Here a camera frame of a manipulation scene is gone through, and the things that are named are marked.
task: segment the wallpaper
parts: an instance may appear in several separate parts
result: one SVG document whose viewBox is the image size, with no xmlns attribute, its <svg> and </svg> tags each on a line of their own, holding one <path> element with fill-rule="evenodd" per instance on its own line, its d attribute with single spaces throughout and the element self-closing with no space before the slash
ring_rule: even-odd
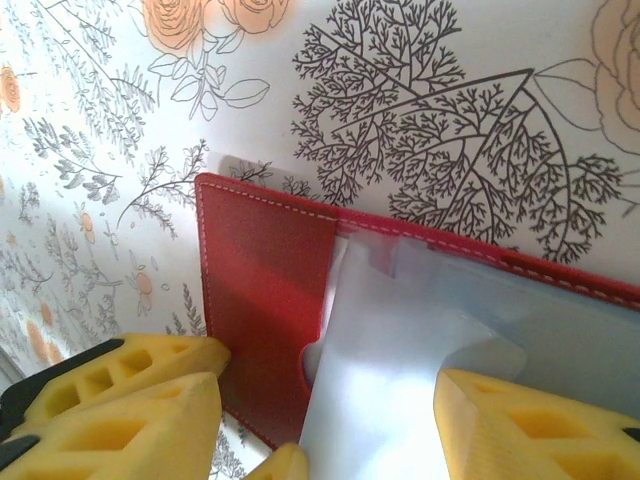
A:
<svg viewBox="0 0 640 480">
<path fill-rule="evenodd" d="M 0 346 L 25 374 L 205 334 L 202 171 L 640 284 L 640 0 L 1 0 Z M 226 417 L 212 478 L 266 453 Z"/>
</svg>

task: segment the red leather case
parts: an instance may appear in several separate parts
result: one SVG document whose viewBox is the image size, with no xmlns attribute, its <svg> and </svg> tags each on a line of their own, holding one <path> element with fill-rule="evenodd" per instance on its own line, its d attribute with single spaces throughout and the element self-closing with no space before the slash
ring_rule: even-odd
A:
<svg viewBox="0 0 640 480">
<path fill-rule="evenodd" d="M 356 212 L 214 174 L 196 178 L 205 316 L 231 363 L 225 409 L 272 447 L 297 441 L 310 390 L 302 353 L 320 334 L 337 233 L 367 229 L 640 309 L 640 288 L 449 232 Z"/>
</svg>

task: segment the red leather cover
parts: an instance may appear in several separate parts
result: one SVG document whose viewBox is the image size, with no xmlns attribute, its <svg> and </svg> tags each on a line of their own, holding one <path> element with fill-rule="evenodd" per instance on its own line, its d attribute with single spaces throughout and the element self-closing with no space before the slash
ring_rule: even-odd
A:
<svg viewBox="0 0 640 480">
<path fill-rule="evenodd" d="M 214 174 L 196 178 L 205 316 L 232 360 L 225 408 L 272 447 L 297 441 L 310 398 L 302 352 L 318 339 L 334 237 L 368 229 L 640 309 L 640 288 L 453 233 L 323 205 Z"/>
</svg>

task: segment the red folder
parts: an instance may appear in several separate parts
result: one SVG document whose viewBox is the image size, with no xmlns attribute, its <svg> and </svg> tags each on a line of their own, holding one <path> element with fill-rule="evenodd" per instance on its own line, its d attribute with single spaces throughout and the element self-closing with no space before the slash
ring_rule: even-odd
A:
<svg viewBox="0 0 640 480">
<path fill-rule="evenodd" d="M 272 447 L 297 441 L 310 389 L 302 355 L 320 335 L 335 237 L 354 230 L 431 248 L 640 310 L 640 288 L 453 233 L 324 205 L 214 174 L 196 178 L 208 334 L 232 360 L 225 409 Z"/>
</svg>

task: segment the white stitching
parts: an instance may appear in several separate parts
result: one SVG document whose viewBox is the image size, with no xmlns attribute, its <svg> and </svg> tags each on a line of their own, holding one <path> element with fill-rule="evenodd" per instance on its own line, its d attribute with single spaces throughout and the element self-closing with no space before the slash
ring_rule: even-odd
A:
<svg viewBox="0 0 640 480">
<path fill-rule="evenodd" d="M 513 271 L 518 272 L 518 273 L 526 274 L 526 275 L 528 275 L 530 277 L 542 278 L 543 280 L 545 280 L 547 282 L 554 282 L 554 283 L 557 283 L 559 285 L 562 285 L 563 287 L 566 287 L 566 288 L 569 288 L 569 289 L 572 289 L 572 290 L 591 293 L 591 294 L 593 294 L 595 296 L 598 296 L 598 297 L 601 297 L 601 298 L 605 298 L 605 299 L 608 299 L 610 301 L 614 301 L 616 303 L 620 303 L 622 305 L 630 305 L 630 306 L 633 306 L 634 308 L 640 308 L 640 302 L 636 302 L 634 300 L 626 300 L 626 299 L 623 299 L 623 298 L 617 297 L 617 296 L 611 296 L 611 295 L 606 294 L 605 292 L 601 292 L 599 290 L 591 289 L 591 288 L 589 288 L 589 287 L 587 287 L 585 285 L 571 283 L 571 282 L 568 282 L 566 280 L 561 280 L 559 278 L 552 277 L 551 275 L 546 275 L 546 274 L 542 274 L 540 272 L 536 272 L 535 270 L 529 270 L 529 269 L 525 270 L 524 268 L 519 267 L 517 265 L 511 265 L 511 264 L 505 262 L 504 260 L 498 260 L 494 256 L 484 254 L 484 253 L 479 252 L 477 250 L 470 250 L 469 248 L 461 247 L 459 245 L 455 245 L 455 244 L 452 244 L 452 243 L 449 243 L 449 242 L 445 242 L 445 241 L 437 239 L 437 238 L 429 237 L 429 236 L 426 236 L 426 235 L 424 235 L 424 236 L 423 235 L 416 235 L 416 234 L 409 233 L 409 232 L 406 232 L 406 231 L 398 230 L 396 228 L 386 228 L 386 227 L 380 227 L 380 226 L 377 226 L 377 225 L 369 225 L 369 224 L 366 224 L 366 223 L 356 222 L 356 221 L 351 221 L 351 220 L 336 219 L 336 218 L 328 217 L 326 215 L 321 215 L 321 214 L 309 212 L 309 211 L 306 211 L 306 210 L 302 210 L 302 209 L 299 209 L 299 208 L 296 208 L 296 207 L 292 207 L 290 205 L 286 205 L 286 204 L 283 204 L 283 203 L 280 203 L 280 202 L 274 202 L 272 200 L 267 200 L 265 198 L 262 198 L 262 197 L 259 197 L 259 196 L 256 196 L 256 195 L 249 194 L 248 192 L 242 192 L 242 191 L 239 191 L 239 190 L 235 190 L 233 188 L 229 188 L 229 187 L 225 187 L 225 186 L 222 186 L 222 185 L 218 185 L 216 183 L 202 182 L 200 185 L 202 187 L 204 187 L 204 186 L 214 187 L 214 188 L 217 188 L 217 189 L 220 189 L 220 190 L 224 190 L 224 191 L 229 192 L 229 193 L 235 193 L 237 195 L 242 195 L 244 197 L 251 198 L 252 200 L 257 200 L 259 202 L 267 203 L 269 205 L 282 207 L 282 208 L 285 208 L 287 210 L 291 210 L 293 212 L 300 213 L 302 215 L 309 215 L 311 217 L 320 218 L 322 220 L 327 220 L 327 221 L 338 223 L 338 224 L 347 224 L 347 225 L 352 225 L 352 226 L 356 226 L 356 227 L 366 228 L 368 230 L 391 232 L 391 233 L 394 233 L 394 234 L 397 234 L 397 235 L 402 235 L 403 237 L 412 237 L 412 238 L 415 238 L 417 240 L 422 240 L 422 241 L 425 241 L 425 242 L 428 242 L 428 243 L 431 243 L 431 244 L 441 245 L 441 246 L 450 248 L 452 250 L 462 251 L 462 252 L 464 252 L 466 254 L 469 254 L 469 255 L 474 255 L 476 257 L 487 259 L 487 260 L 493 262 L 494 264 L 499 264 L 499 265 L 503 266 L 504 268 L 507 268 L 509 270 L 513 270 Z M 200 200 L 200 204 L 203 205 L 203 207 L 201 208 L 201 212 L 202 212 L 201 221 L 202 221 L 202 219 L 204 218 L 204 202 L 202 200 L 202 188 L 200 189 L 198 198 Z M 204 260 L 205 260 L 205 265 L 206 265 L 207 264 L 206 239 L 203 239 L 203 248 L 204 248 Z M 204 275 L 204 278 L 205 278 L 204 281 L 207 282 L 207 284 L 208 284 L 207 276 Z"/>
</svg>

